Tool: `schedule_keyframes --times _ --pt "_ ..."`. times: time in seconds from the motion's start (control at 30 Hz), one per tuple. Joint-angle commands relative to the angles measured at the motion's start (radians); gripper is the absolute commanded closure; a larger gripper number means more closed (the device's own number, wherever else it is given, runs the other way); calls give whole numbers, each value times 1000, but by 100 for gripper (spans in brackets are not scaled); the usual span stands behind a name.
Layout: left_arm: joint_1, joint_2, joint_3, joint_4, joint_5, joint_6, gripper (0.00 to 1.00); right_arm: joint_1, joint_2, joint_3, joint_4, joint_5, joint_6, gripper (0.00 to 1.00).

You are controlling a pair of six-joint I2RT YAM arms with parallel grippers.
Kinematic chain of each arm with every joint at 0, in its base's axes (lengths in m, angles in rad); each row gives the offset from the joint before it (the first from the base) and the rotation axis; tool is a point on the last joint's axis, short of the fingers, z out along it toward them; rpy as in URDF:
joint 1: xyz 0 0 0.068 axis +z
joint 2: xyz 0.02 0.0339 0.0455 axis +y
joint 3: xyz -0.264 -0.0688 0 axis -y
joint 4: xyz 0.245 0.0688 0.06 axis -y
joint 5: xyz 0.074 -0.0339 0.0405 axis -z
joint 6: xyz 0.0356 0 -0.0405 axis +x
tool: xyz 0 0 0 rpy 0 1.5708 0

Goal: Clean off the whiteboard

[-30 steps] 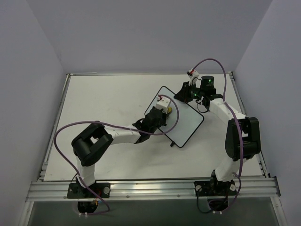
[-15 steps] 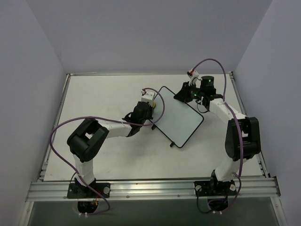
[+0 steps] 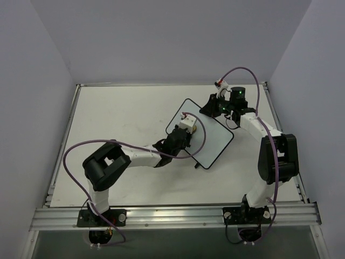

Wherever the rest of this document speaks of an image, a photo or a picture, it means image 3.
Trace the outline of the white whiteboard black frame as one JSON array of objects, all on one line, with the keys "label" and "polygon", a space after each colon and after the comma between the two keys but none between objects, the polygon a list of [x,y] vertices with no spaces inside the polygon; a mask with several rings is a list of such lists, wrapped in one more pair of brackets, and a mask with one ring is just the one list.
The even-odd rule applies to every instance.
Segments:
[{"label": "white whiteboard black frame", "polygon": [[199,112],[201,107],[193,100],[187,98],[178,108],[171,121],[168,123],[165,132],[171,133],[175,126],[181,120],[182,112],[190,112],[200,118],[196,122],[196,131],[191,137],[190,147],[185,149],[187,154],[196,152],[203,147],[192,158],[197,165],[204,169],[210,169],[215,161],[220,157],[223,151],[231,143],[234,134],[215,118],[207,117]]}]

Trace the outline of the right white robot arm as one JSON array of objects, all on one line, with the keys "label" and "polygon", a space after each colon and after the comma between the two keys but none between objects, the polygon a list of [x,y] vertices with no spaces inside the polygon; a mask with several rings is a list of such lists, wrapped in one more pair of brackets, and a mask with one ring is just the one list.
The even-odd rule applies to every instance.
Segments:
[{"label": "right white robot arm", "polygon": [[257,108],[249,107],[245,99],[246,88],[236,86],[228,89],[220,83],[216,88],[218,92],[210,95],[200,113],[211,118],[223,114],[260,143],[259,180],[244,195],[244,205],[239,210],[240,218],[250,223],[259,216],[259,208],[277,201],[279,187],[298,174],[296,137],[269,125],[258,115]]}]

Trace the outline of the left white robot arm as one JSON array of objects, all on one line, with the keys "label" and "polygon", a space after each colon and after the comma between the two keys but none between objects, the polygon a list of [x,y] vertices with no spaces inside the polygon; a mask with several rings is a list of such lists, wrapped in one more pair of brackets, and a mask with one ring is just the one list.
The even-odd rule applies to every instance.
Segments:
[{"label": "left white robot arm", "polygon": [[92,153],[84,162],[85,177],[88,179],[91,201],[89,220],[96,226],[103,226],[109,219],[109,189],[122,173],[131,167],[159,168],[169,164],[172,157],[190,146],[192,134],[186,129],[175,128],[165,140],[140,149],[124,149],[119,144],[106,143]]}]

